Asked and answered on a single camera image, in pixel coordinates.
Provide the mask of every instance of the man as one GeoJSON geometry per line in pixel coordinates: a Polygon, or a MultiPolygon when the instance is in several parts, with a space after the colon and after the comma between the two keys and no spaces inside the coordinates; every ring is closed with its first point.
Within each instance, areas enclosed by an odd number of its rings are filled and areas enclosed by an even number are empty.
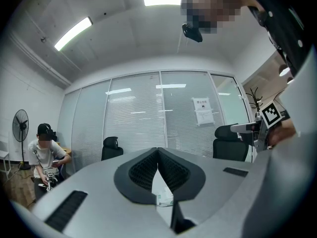
{"type": "MultiPolygon", "coordinates": [[[[233,21],[243,6],[247,6],[259,25],[266,28],[272,44],[295,77],[312,42],[295,9],[287,0],[182,0],[181,3],[182,11],[187,15],[187,26],[209,33],[220,22],[233,21]]],[[[269,134],[269,144],[275,145],[295,133],[292,121],[283,121],[269,134]]]]}
{"type": "Polygon", "coordinates": [[[33,140],[28,146],[29,163],[34,168],[34,192],[36,200],[45,195],[46,188],[39,187],[39,184],[48,185],[45,172],[52,172],[59,183],[58,167],[71,161],[71,157],[52,140],[53,131],[47,123],[38,126],[37,139],[33,140]],[[57,163],[53,164],[53,160],[59,158],[57,163]]]}

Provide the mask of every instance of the chair headrest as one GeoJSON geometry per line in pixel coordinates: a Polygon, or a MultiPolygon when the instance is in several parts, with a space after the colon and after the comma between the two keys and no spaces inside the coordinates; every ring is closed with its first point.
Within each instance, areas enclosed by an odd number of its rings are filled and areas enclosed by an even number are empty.
{"type": "Polygon", "coordinates": [[[216,138],[234,140],[238,138],[238,134],[230,130],[231,125],[220,126],[214,132],[216,138]]]}
{"type": "Polygon", "coordinates": [[[118,137],[107,137],[104,140],[104,147],[108,147],[111,149],[118,149],[118,137]]]}

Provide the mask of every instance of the white wall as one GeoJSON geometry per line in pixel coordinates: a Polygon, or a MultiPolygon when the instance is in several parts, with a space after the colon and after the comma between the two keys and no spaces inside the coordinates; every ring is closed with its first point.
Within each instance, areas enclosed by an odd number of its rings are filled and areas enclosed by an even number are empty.
{"type": "Polygon", "coordinates": [[[19,109],[24,109],[29,118],[29,132],[24,141],[24,150],[36,139],[40,123],[49,123],[54,131],[63,90],[48,80],[42,71],[14,44],[2,41],[0,45],[0,134],[9,132],[9,153],[13,161],[21,161],[21,143],[12,134],[12,121],[19,109]]]}
{"type": "Polygon", "coordinates": [[[75,80],[75,82],[66,89],[65,93],[70,93],[94,82],[138,72],[158,70],[210,70],[230,73],[232,75],[235,73],[230,63],[228,63],[216,51],[211,51],[209,57],[198,57],[184,54],[158,56],[126,61],[124,63],[105,67],[107,62],[108,58],[100,59],[87,65],[83,69],[86,71],[86,74],[82,74],[77,80],[75,80]]]}
{"type": "Polygon", "coordinates": [[[237,80],[245,84],[267,60],[276,55],[275,51],[276,48],[269,40],[266,29],[261,28],[232,63],[237,80]]]}

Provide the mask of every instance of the ceiling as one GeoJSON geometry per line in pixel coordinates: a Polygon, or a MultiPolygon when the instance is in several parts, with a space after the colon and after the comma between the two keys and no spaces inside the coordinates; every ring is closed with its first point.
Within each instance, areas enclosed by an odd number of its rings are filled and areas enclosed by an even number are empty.
{"type": "Polygon", "coordinates": [[[216,34],[205,34],[204,41],[198,44],[181,34],[183,23],[179,6],[145,7],[143,0],[25,0],[13,16],[10,30],[51,68],[73,82],[92,61],[120,58],[120,54],[141,48],[161,55],[182,53],[187,47],[196,52],[213,47],[233,61],[260,28],[243,8],[234,22],[224,23],[216,34]],[[57,41],[87,16],[93,25],[58,52],[54,48],[57,41]]]}
{"type": "Polygon", "coordinates": [[[246,92],[250,92],[250,88],[255,90],[257,87],[259,89],[264,88],[269,82],[284,77],[279,76],[279,67],[285,64],[282,57],[276,54],[271,60],[268,60],[264,66],[262,66],[259,71],[246,83],[243,85],[246,92]]]}

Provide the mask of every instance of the wooden floor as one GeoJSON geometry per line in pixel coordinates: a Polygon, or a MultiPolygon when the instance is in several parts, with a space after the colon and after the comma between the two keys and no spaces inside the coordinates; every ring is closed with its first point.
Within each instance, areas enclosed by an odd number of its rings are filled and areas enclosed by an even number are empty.
{"type": "MultiPolygon", "coordinates": [[[[18,164],[11,164],[11,172],[9,178],[18,170],[18,164]]],[[[3,163],[0,163],[0,169],[4,170],[3,163]]],[[[4,184],[4,191],[8,199],[13,200],[27,209],[31,210],[34,206],[35,194],[34,183],[31,180],[33,170],[19,170],[8,182],[6,175],[0,172],[1,186],[4,184]]]]}

